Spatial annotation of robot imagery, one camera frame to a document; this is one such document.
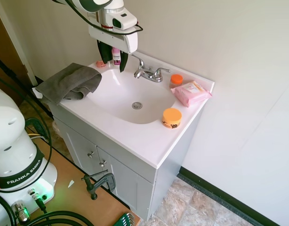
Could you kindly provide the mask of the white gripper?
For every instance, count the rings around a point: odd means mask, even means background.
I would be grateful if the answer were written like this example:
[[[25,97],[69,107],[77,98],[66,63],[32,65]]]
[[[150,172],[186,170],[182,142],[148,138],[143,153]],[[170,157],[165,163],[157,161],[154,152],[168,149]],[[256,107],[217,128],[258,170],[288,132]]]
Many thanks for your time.
[[[120,72],[125,70],[128,62],[128,54],[137,51],[138,35],[137,33],[129,35],[112,35],[106,31],[100,31],[97,28],[88,26],[90,36],[97,40],[98,50],[104,64],[112,60],[112,47],[120,50]]]

